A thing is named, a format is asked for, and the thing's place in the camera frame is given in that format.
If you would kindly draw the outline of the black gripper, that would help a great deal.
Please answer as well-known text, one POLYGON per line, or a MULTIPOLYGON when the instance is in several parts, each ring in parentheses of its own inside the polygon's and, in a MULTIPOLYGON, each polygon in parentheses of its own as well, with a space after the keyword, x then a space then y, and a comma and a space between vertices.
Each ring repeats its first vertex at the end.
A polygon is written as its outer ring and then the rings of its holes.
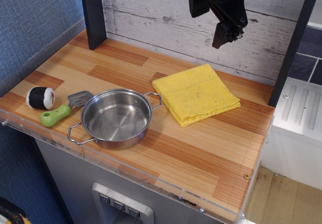
POLYGON ((248 24, 245 0, 189 0, 192 18, 212 11, 220 23, 217 24, 212 47, 219 49, 243 37, 243 29, 248 24))

